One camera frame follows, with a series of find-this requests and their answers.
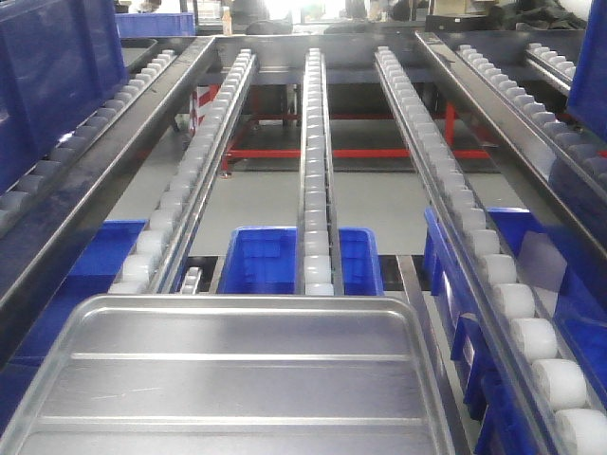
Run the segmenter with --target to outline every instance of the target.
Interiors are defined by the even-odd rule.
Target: metal tray
[[[387,298],[96,297],[0,453],[453,454],[422,339]]]

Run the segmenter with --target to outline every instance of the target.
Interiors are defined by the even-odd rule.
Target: metal rail
[[[170,293],[175,291],[178,286],[178,280],[188,259],[188,251],[192,246],[195,233],[200,225],[203,211],[209,202],[217,171],[221,165],[221,159],[247,98],[248,88],[255,73],[255,62],[255,56],[252,55],[243,78],[236,87],[232,103],[228,106],[225,116],[221,119],[219,134],[214,139],[207,162],[200,172],[201,177],[198,179],[196,188],[194,189],[194,197],[191,198],[183,210],[180,218],[182,221],[175,229],[162,262],[150,282],[148,291],[151,293]]]
[[[297,238],[296,292],[343,295],[326,65],[318,49],[311,49],[305,58]],[[330,258],[330,276],[326,270],[323,273],[325,258]]]
[[[502,377],[507,378],[506,386],[511,389],[518,408],[536,438],[534,443],[538,451],[554,454],[568,453],[556,429],[553,413],[548,402],[533,380],[530,366],[511,339],[506,319],[493,309],[491,285],[487,277],[479,273],[476,260],[469,253],[464,238],[465,231],[461,227],[456,227],[461,221],[455,220],[454,214],[451,214],[453,208],[448,205],[441,191],[441,185],[446,186],[446,184],[445,182],[439,182],[432,175],[432,160],[430,159],[430,150],[426,139],[420,134],[421,129],[410,121],[413,116],[421,116],[421,114],[412,110],[411,112],[414,113],[411,115],[398,103],[396,88],[389,76],[390,69],[381,63],[379,57],[377,57],[377,72],[386,98],[395,115],[396,124],[410,146],[418,173],[453,247],[456,261],[466,277],[474,303],[478,308],[479,323],[483,328],[487,345],[494,357],[501,360],[497,363],[498,370]],[[475,199],[476,207],[482,208],[478,198]],[[509,248],[507,248],[503,239],[501,250],[506,253],[509,252]],[[573,357],[562,339],[559,343],[559,349],[564,358]],[[590,400],[593,406],[602,409],[602,405],[595,394],[591,396]]]
[[[55,293],[213,59],[212,39],[193,39],[65,179],[0,239],[0,366]]]
[[[569,96],[576,66],[565,57],[538,43],[531,44],[525,52],[526,62],[540,77],[554,88]]]
[[[441,90],[462,111],[471,110],[499,140],[500,146],[487,148],[487,152],[512,189],[545,226],[568,263],[575,264],[584,258],[589,273],[580,278],[591,291],[601,292],[607,281],[607,250],[547,180],[556,154],[567,165],[573,161],[571,156],[518,114],[511,103],[504,102],[435,34],[418,33],[417,38],[436,80],[441,82]],[[573,169],[579,171],[579,165],[573,164]],[[604,192],[597,188],[596,182],[592,185],[598,192]]]

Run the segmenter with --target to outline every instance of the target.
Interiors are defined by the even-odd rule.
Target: white roller
[[[502,81],[502,82],[499,82],[499,83],[497,84],[497,88],[498,88],[498,89],[499,89],[499,90],[500,90],[502,93],[507,92],[507,91],[508,91],[509,89],[511,89],[511,88],[516,88],[517,86],[518,86],[518,84],[517,84],[515,81],[511,81],[511,80],[508,80],[508,81]]]
[[[0,209],[6,211],[19,211],[28,201],[31,194],[24,191],[7,191],[0,196]]]
[[[305,230],[325,230],[327,226],[326,209],[306,210],[303,213],[303,220]]]
[[[184,191],[166,191],[160,196],[160,203],[158,206],[161,209],[182,209],[185,196],[186,194]]]
[[[552,410],[584,407],[587,399],[586,380],[576,362],[545,358],[533,362],[531,369]]]
[[[456,189],[466,187],[466,179],[459,171],[441,172],[438,174],[445,194],[451,194]]]
[[[506,90],[506,96],[509,97],[511,100],[514,100],[516,97],[520,97],[521,95],[526,95],[527,92],[524,90],[524,88],[519,87],[518,85],[512,88],[508,88]]]
[[[560,62],[559,64],[557,64],[557,68],[563,72],[569,68],[574,68],[574,67],[575,67],[575,65],[573,62]]]
[[[121,90],[125,93],[129,93],[131,95],[133,95],[133,97],[139,93],[139,87],[134,86],[134,85],[124,85]]]
[[[306,191],[324,191],[324,175],[310,174],[306,175],[303,181],[303,187]]]
[[[329,254],[329,232],[310,230],[303,234],[305,256],[325,256]]]
[[[307,296],[334,296],[335,289],[330,282],[314,282],[305,285]]]
[[[450,157],[450,150],[445,144],[432,145],[430,147],[425,147],[426,154],[432,160],[438,160],[441,158]]]
[[[508,76],[506,74],[502,74],[502,73],[497,73],[494,74],[492,76],[489,76],[489,81],[493,84],[493,85],[499,85],[501,82],[505,82],[508,81]]]
[[[454,211],[476,207],[474,192],[466,187],[453,188],[447,193],[447,197]]]
[[[145,282],[115,282],[107,291],[108,294],[142,294]]]
[[[93,116],[89,120],[86,121],[86,126],[91,126],[93,128],[96,128],[97,130],[100,130],[105,125],[107,125],[108,121],[109,120],[106,117]]]
[[[516,282],[516,265],[510,255],[488,254],[481,258],[481,266],[491,284]]]
[[[457,171],[457,161],[453,158],[437,158],[431,161],[432,170],[436,175]]]
[[[137,81],[142,81],[143,83],[149,83],[152,80],[152,75],[146,73],[139,73],[135,75],[135,79]]]
[[[555,414],[557,429],[571,455],[604,455],[607,416],[596,409],[564,409]]]
[[[493,229],[477,229],[466,233],[472,252],[477,258],[500,252],[500,239]]]
[[[195,173],[178,173],[171,179],[171,182],[169,183],[169,191],[191,191],[195,181]]]
[[[82,150],[88,144],[88,140],[84,137],[72,136],[63,143],[63,146],[68,149]]]
[[[326,209],[325,191],[306,191],[303,200],[306,210]]]
[[[497,309],[508,319],[533,318],[535,301],[531,288],[520,282],[508,282],[493,286]]]
[[[122,280],[124,282],[147,283],[152,278],[156,267],[157,256],[154,254],[131,254],[122,264]]]
[[[19,179],[15,188],[18,191],[35,193],[44,185],[46,180],[42,175],[32,175],[29,173]]]
[[[308,137],[312,137],[312,136],[322,136],[322,132],[324,131],[322,125],[318,124],[318,123],[313,123],[313,124],[309,124],[307,125],[307,127],[305,128]]]
[[[124,105],[124,101],[120,100],[108,100],[103,104],[107,109],[114,109],[116,112],[124,108]]]
[[[482,209],[461,209],[457,211],[459,226],[464,232],[484,229],[487,227],[487,218]]]
[[[303,273],[306,283],[331,282],[331,258],[323,256],[305,256]]]
[[[137,253],[160,254],[167,245],[165,230],[144,230],[137,238]]]
[[[167,54],[158,54],[156,57],[162,59],[166,64],[171,61],[171,56]]]
[[[122,101],[123,103],[127,103],[133,99],[133,95],[128,92],[118,92],[114,95],[114,100]]]
[[[324,175],[324,160],[307,159],[305,161],[306,175]]]
[[[150,229],[173,231],[177,225],[181,208],[157,209],[150,216]]]
[[[529,363],[542,358],[555,358],[559,353],[557,334],[547,319],[513,319],[510,333]]]
[[[323,148],[325,145],[325,141],[326,141],[326,139],[324,138],[324,136],[314,135],[314,136],[309,136],[307,138],[306,142],[307,142],[308,147]]]
[[[154,69],[156,73],[159,73],[160,71],[162,71],[161,64],[147,64],[147,67],[150,69]]]
[[[53,161],[58,161],[60,163],[66,163],[70,161],[75,156],[75,151],[73,149],[67,149],[66,147],[57,147],[53,149],[53,151],[48,156]]]

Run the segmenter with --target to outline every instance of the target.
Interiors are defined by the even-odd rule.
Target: blue container
[[[0,193],[126,82],[111,0],[0,3]]]
[[[381,296],[383,284],[375,236],[369,229],[340,229],[345,294]],[[293,294],[297,229],[240,227],[232,233],[218,292]]]
[[[0,371],[0,436],[17,410],[23,395],[38,371],[26,365],[7,364]]]
[[[103,224],[10,363],[40,366],[74,307],[91,296],[107,292],[144,225],[139,220]]]
[[[107,292],[144,225],[145,221],[139,220],[103,224],[0,371],[0,435],[74,307],[95,294]]]
[[[487,372],[482,380],[488,402],[481,432],[474,448],[476,455],[537,455],[537,448],[522,415],[512,405],[514,397],[500,375]]]
[[[495,363],[478,322],[469,315],[457,322],[451,345],[451,360],[464,391],[464,404],[474,420],[483,420],[487,399],[481,381],[488,372],[495,372]]]
[[[515,256],[520,254],[527,232],[545,232],[544,227],[528,210],[490,209],[489,213]],[[429,235],[424,269],[431,280],[432,293],[436,296],[441,316],[447,314],[453,318],[468,312],[475,314],[475,308],[469,304],[471,295],[461,284],[461,271],[453,262],[451,246],[432,209],[427,210],[426,219]],[[586,273],[585,270],[583,264],[567,265],[554,321],[603,405],[607,405],[607,311],[601,305],[607,294],[607,283],[602,284],[595,297],[580,278],[581,273]],[[482,333],[480,330],[477,332],[469,320],[462,324],[463,320],[464,318],[458,319],[454,331],[452,357],[458,361],[458,373],[466,391],[465,399],[470,414],[479,415],[483,400],[488,403],[476,453],[535,453],[529,443],[528,428],[524,427],[524,422],[518,411],[511,406],[511,401],[504,398],[505,386],[494,380],[495,377],[486,380],[495,373],[490,361],[486,359],[488,351],[483,348],[484,342],[479,341]],[[475,350],[474,358],[466,358],[464,355],[467,342]],[[480,363],[476,357],[479,352],[482,354]]]
[[[607,140],[607,0],[594,0],[568,110]]]
[[[193,13],[117,14],[120,38],[194,36]]]

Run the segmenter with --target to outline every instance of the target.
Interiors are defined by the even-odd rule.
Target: gray floor
[[[168,132],[109,215],[110,219],[146,219],[175,172],[182,136]],[[497,173],[469,173],[486,207],[522,207]],[[428,199],[414,173],[336,173],[340,226],[370,228],[379,254],[421,254]],[[217,179],[191,255],[224,255],[231,232],[241,226],[294,226],[299,174],[235,172]]]

